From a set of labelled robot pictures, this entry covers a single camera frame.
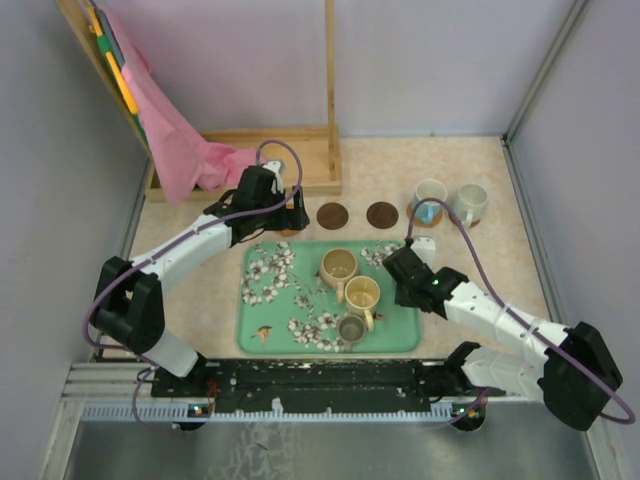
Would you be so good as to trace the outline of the woven rattan coaster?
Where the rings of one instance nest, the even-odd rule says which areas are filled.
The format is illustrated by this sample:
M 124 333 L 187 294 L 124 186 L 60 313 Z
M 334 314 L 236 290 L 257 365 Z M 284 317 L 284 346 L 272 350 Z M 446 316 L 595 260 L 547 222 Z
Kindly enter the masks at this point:
M 298 235 L 298 234 L 302 233 L 302 230 L 287 229 L 287 230 L 277 231 L 275 233 L 277 233 L 281 237 L 285 237 L 286 238 L 286 237 L 292 237 L 292 236 Z

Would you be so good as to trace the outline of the light woven coaster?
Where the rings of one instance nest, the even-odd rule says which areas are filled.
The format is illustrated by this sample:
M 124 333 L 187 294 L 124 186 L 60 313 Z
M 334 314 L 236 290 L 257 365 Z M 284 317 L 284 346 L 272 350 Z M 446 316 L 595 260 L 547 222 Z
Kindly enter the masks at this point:
M 413 212 L 413 205 L 411 203 L 408 203 L 407 207 L 406 207 L 406 216 L 407 216 L 408 219 L 411 218 L 412 212 Z M 437 226 L 441 222 L 442 217 L 443 217 L 443 212 L 440 211 L 435 216 L 435 218 L 433 219 L 433 221 L 431 223 L 427 224 L 427 223 L 422 222 L 419 218 L 415 218 L 414 221 L 413 221 L 413 225 L 416 226 L 416 227 L 420 227 L 420 228 L 432 228 L 432 227 Z

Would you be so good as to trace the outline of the dark brown wooden coaster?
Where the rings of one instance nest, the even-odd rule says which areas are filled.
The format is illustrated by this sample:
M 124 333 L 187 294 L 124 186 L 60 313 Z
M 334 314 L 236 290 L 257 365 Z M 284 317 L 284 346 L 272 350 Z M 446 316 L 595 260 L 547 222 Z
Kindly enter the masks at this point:
M 366 219 L 376 229 L 389 229 L 398 222 L 399 213 L 391 203 L 378 201 L 368 207 Z

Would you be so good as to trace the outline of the dark reddish wooden coaster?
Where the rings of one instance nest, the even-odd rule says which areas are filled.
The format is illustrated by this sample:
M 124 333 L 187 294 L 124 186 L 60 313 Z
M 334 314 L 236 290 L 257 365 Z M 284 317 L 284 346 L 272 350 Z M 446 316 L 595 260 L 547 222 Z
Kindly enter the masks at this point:
M 349 221 L 349 212 L 341 203 L 328 202 L 318 209 L 316 220 L 324 229 L 338 230 Z

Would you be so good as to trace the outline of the white grey mug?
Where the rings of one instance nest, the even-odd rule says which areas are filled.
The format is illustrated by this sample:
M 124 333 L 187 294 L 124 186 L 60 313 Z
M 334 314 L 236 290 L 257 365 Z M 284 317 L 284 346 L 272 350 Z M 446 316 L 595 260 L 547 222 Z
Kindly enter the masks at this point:
M 489 194 L 485 188 L 478 184 L 468 183 L 462 185 L 453 196 L 451 208 L 454 211 L 475 210 L 482 219 L 489 205 Z

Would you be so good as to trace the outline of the light blue mug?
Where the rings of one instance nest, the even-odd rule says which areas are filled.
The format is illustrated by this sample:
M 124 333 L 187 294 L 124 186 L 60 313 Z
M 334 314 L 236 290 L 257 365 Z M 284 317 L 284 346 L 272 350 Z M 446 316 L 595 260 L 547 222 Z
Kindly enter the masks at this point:
M 431 225 L 441 213 L 441 203 L 448 197 L 446 186 L 435 179 L 424 179 L 414 189 L 412 212 L 414 219 Z

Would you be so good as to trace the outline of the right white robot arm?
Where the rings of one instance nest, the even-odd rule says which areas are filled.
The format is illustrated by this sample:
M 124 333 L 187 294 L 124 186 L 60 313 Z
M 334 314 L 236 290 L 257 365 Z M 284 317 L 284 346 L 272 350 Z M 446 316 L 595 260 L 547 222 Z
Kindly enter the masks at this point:
M 609 401 L 606 392 L 623 381 L 600 332 L 585 322 L 569 327 L 501 304 L 461 272 L 433 271 L 426 258 L 417 242 L 408 242 L 384 259 L 396 304 L 473 327 L 509 349 L 462 343 L 446 361 L 448 387 L 461 396 L 478 387 L 514 393 L 543 403 L 575 430 L 589 430 Z

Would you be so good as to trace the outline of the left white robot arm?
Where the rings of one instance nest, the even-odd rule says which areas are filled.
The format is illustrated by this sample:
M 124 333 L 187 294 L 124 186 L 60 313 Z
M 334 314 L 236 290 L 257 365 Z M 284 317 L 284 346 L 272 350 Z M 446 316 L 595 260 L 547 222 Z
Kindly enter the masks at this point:
M 166 326 L 164 296 L 184 277 L 259 231 L 301 231 L 309 225 L 302 189 L 285 196 L 280 160 L 251 165 L 239 184 L 183 232 L 132 260 L 102 267 L 88 323 L 117 345 L 169 372 L 184 395 L 208 384 L 204 357 Z

